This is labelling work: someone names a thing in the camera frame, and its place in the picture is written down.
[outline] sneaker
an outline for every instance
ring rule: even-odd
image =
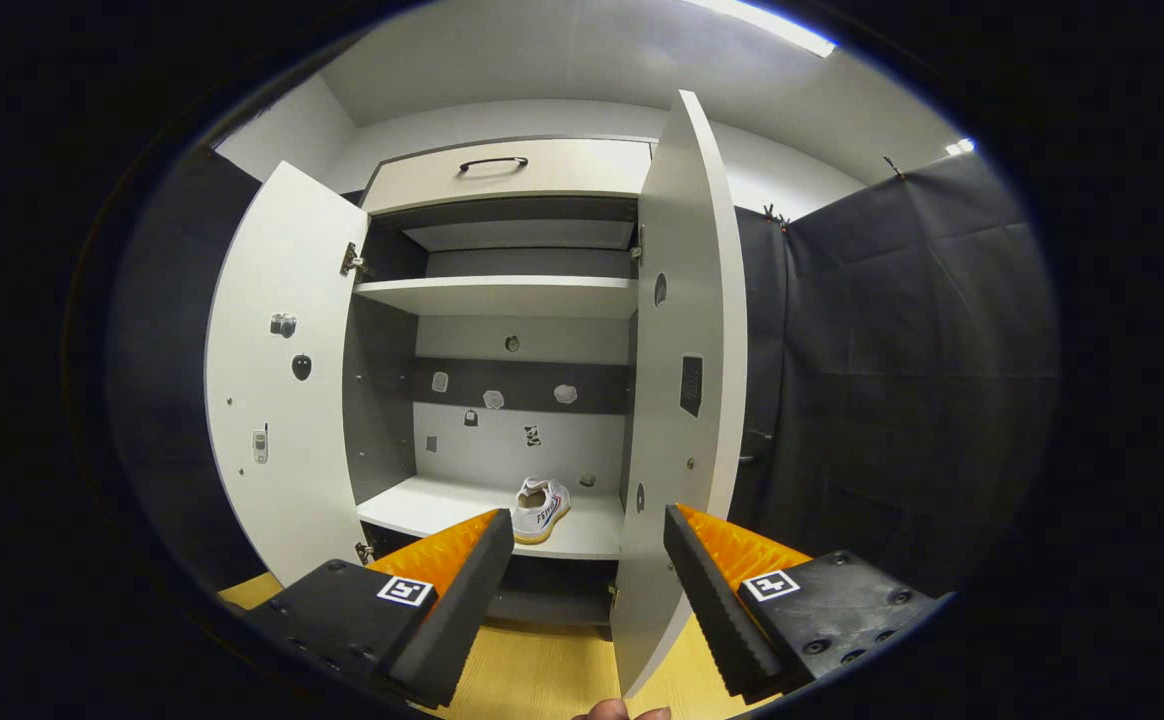
[[[555,480],[524,478],[510,509],[514,542],[537,544],[551,537],[551,529],[568,514],[569,491]]]

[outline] white shelf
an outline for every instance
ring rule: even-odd
[[[414,315],[510,315],[626,320],[637,306],[636,281],[569,275],[477,275],[374,281],[355,295]]]
[[[427,537],[495,507],[509,507],[514,489],[471,486],[421,475],[404,480],[359,506],[359,518],[409,536]],[[624,512],[617,493],[572,493],[568,515],[541,544],[514,543],[514,555],[554,559],[618,559]]]

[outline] finger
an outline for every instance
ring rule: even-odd
[[[591,712],[587,712],[585,720],[629,720],[630,717],[627,704],[623,703],[620,698],[613,698],[613,700],[595,703]]]
[[[658,710],[651,710],[647,712],[641,712],[636,720],[670,720],[670,708],[659,707]]]

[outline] yellow floor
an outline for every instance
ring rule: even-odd
[[[281,584],[267,573],[219,594],[251,609],[277,592]],[[434,715],[569,720],[618,692],[613,643],[595,630],[491,620],[476,634],[453,705]],[[663,706],[675,720],[721,720],[747,708],[724,691],[696,616],[650,683],[627,701],[631,717]]]

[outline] white cabinet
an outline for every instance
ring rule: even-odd
[[[524,475],[559,478],[573,509],[513,561],[615,564],[618,592],[601,614],[623,693],[647,680],[688,618],[661,542],[663,507],[728,514],[747,347],[734,209],[691,92],[679,94],[659,145],[652,161],[650,143],[590,138],[410,156],[378,167],[362,209],[276,169],[218,281],[206,402],[230,505],[281,583],[355,559],[362,520],[425,537],[509,506]],[[459,170],[489,158],[528,163]],[[542,223],[565,238],[547,237],[549,251],[532,241]],[[418,240],[439,237],[427,228],[446,228],[443,240]],[[638,263],[624,259],[632,242]],[[348,245],[386,277],[343,275]],[[454,277],[454,250],[484,254],[471,268],[512,270],[554,252],[565,275]],[[442,277],[423,272],[428,252],[450,255]],[[613,277],[615,256],[626,277]],[[297,318],[294,332],[272,332],[275,314]],[[576,398],[553,400],[556,383],[574,384]],[[267,434],[265,462],[254,430]],[[375,465],[382,447],[391,459]]]

